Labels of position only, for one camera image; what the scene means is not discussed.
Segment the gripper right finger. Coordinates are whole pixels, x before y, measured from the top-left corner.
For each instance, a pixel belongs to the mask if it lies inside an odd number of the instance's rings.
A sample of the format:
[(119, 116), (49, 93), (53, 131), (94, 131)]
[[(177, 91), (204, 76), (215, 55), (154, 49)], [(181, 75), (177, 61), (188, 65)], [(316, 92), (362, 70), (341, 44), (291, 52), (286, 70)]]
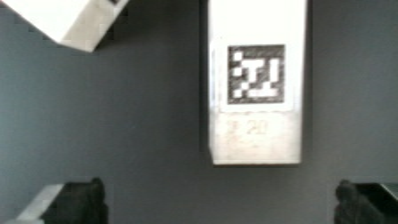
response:
[(398, 183), (355, 183), (336, 187), (334, 224), (398, 224)]

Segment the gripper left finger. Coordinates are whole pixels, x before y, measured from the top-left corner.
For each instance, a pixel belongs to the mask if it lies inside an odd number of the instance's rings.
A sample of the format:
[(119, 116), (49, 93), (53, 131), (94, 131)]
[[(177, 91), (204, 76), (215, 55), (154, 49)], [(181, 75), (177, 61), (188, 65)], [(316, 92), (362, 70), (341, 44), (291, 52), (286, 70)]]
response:
[(108, 224), (105, 185), (89, 182), (46, 185), (16, 219), (16, 224)]

